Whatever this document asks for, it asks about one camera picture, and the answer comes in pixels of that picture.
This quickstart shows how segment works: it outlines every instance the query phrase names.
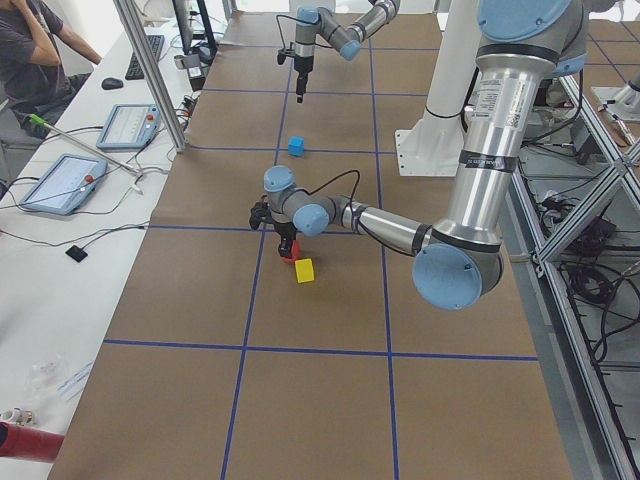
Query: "white desk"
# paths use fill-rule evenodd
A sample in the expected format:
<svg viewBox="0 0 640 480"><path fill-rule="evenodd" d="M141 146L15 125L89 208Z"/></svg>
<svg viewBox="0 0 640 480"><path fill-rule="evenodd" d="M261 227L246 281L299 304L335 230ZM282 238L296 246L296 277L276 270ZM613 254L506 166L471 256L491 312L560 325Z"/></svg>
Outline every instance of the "white desk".
<svg viewBox="0 0 640 480"><path fill-rule="evenodd" d="M149 33L165 34L163 55L177 31L153 29ZM124 79L131 55L126 36L114 45L78 93L57 126L70 130L103 125L117 103L153 103L146 82L125 81L119 90L104 91L105 77ZM177 49L169 51L160 62L160 70L174 106L191 92L187 75L173 63ZM98 131L83 132L80 139L95 145ZM175 155L166 131L139 156L143 166L171 167ZM56 139L45 142L21 173L21 177L40 177L62 153L83 153L68 142ZM114 154L128 160L132 153ZM122 170L108 175L98 185L81 210L111 210L132 182ZM149 173L139 186L144 195L129 193L119 208L109 215L72 215L51 217L28 214L16 208L0 209L0 228L37 240L57 243L93 233L103 228L138 224L149 219L166 176ZM11 191L20 200L31 184L16 185ZM12 205L6 195L0 208ZM27 388L31 365L63 355L67 376L94 360L109 325L133 261L144 237L142 230L128 230L105 236L88 247L89 256L76 263L65 251L69 246L43 247L0 234L0 410L13 407L34 410L37 428L64 434L80 395L64 403L55 393L36 398ZM84 245L88 240L77 242ZM0 479L40 480L51 466L35 462L0 458Z"/></svg>

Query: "table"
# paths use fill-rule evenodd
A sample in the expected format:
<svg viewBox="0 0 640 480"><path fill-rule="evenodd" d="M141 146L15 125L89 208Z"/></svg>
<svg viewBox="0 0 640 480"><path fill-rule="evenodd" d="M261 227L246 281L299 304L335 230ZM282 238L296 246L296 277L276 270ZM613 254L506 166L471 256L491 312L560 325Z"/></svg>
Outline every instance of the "table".
<svg viewBox="0 0 640 480"><path fill-rule="evenodd" d="M165 35L164 57L159 62L162 76L174 106L191 94L187 75L176 69L171 48L177 29L165 26L148 33ZM103 125L113 105L118 103L153 103L142 80L125 81L119 90L105 91L100 84L105 77L124 78L131 45L122 36L95 69L85 86L57 124L62 130ZM98 131L78 133L78 138L95 144ZM36 151L21 177L39 177L63 153L82 153L61 139L46 141ZM114 154L128 160L131 153ZM160 132L139 156L143 167L168 170L175 150L167 132ZM133 177L120 170L108 175L81 207L83 211L108 212L129 189ZM62 242L103 228L147 221L164 186L166 176L160 172L145 175L139 186L143 195L129 192L122 204L108 215L72 215L52 217L24 213L10 208L13 200L6 195L0 203L0 229L27 238L50 243ZM30 183L11 188L19 200ZM66 375L71 376L94 360L127 275L136 257L143 230L128 230L105 236L88 247L89 256L80 264L64 254L67 247L43 247L0 234L0 262L3 281L0 288L0 409L33 409L38 428L65 433L77 406L79 395L64 403L56 395L37 398L27 389L31 365L62 355ZM83 245L87 240L78 242ZM46 478L50 465L0 460L0 478L36 480Z"/></svg>
<svg viewBox="0 0 640 480"><path fill-rule="evenodd" d="M273 14L236 14L224 43L51 480L571 478L508 264L445 312L370 239L302 239L316 279L298 285L277 236L248 228L274 164L309 187L358 168L359 200L444 213L452 180L400 177L393 134L422 113L435 17L396 18L349 76L317 52L303 105Z"/></svg>

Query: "man's arm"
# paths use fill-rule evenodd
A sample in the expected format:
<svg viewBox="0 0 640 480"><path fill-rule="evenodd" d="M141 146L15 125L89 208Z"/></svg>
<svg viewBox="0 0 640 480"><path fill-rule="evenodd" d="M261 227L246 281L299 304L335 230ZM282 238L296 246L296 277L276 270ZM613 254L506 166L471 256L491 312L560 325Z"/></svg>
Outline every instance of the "man's arm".
<svg viewBox="0 0 640 480"><path fill-rule="evenodd" d="M40 22L33 15L33 12L27 5L26 0L10 0L24 17L25 22L31 31L31 37L36 47L33 50L29 63L36 65L44 65L48 67L56 67L60 65L60 57L47 32L44 31Z"/></svg>
<svg viewBox="0 0 640 480"><path fill-rule="evenodd" d="M93 62L97 65L100 63L100 60L102 60L102 57L98 55L98 53L93 48L91 48L91 45L85 42L80 35L78 35L68 26L64 25L62 27L62 30L60 30L56 35L60 40L69 45L69 47L71 47L73 50L78 52L90 62Z"/></svg>

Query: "computer mouse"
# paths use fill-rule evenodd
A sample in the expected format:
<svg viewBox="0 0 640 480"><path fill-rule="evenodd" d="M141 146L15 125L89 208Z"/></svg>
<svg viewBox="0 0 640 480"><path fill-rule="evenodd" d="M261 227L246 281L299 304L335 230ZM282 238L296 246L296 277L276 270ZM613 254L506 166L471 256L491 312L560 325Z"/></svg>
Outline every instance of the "computer mouse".
<svg viewBox="0 0 640 480"><path fill-rule="evenodd" d="M124 83L119 78L107 77L102 81L103 90L115 90L116 88L122 88Z"/></svg>

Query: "gray t-shirt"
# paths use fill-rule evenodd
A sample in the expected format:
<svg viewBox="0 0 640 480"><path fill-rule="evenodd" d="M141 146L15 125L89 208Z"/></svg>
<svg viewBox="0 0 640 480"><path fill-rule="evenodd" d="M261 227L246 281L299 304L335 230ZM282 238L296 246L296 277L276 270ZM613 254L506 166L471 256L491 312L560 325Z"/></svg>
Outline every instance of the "gray t-shirt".
<svg viewBox="0 0 640 480"><path fill-rule="evenodd" d="M42 0L27 0L31 11L53 36L62 29L62 20ZM18 10L0 9L0 82L4 84L9 106L18 120L24 115L42 113L47 105L70 94L69 81L62 66L46 67L29 63L36 48L31 31Z"/></svg>

